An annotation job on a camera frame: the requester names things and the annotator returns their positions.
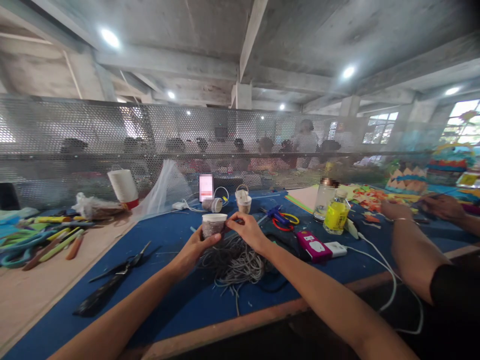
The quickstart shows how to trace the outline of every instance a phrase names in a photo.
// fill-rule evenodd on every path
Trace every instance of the hand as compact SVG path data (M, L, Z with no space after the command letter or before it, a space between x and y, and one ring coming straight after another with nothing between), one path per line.
M420 198L420 201L422 201L421 207L427 213L449 222L462 220L467 216L462 205L454 197L440 195L432 198L435 195L437 194L428 194Z
M217 233L201 241L201 236L202 226L193 233L178 255L167 265L175 272L179 281L190 274L204 251L214 246L222 238L222 235Z
M243 224L236 222L238 219L243 220ZM271 241L264 235L252 215L237 211L226 221L225 225L236 231L256 253L265 256L265 250Z
M383 200L381 202L381 213L391 220L410 219L413 220L412 210L406 205L394 204Z

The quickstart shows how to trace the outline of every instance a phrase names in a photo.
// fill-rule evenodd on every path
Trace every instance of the pink power bank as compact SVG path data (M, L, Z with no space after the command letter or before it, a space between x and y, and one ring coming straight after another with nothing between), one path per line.
M312 263L325 262L332 258L333 252L320 242L310 231L299 231L296 238L300 246L311 256Z

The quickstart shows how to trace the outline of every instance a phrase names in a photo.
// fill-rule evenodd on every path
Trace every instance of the yellow liquid bottle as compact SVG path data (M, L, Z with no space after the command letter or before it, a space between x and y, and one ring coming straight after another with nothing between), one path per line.
M347 221L351 206L346 200L347 192L338 189L334 198L328 205L323 228L327 233L333 235L342 235L344 232L344 225Z

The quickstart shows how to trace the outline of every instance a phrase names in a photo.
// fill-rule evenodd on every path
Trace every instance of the phone screen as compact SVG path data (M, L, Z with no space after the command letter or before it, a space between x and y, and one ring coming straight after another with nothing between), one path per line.
M214 198L214 177L212 174L200 174L200 202Z

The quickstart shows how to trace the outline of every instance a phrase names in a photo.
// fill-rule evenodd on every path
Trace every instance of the black sleeve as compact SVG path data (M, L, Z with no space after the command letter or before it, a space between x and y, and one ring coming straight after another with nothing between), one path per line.
M480 276L455 265L442 265L430 284L433 305L462 322L480 325Z

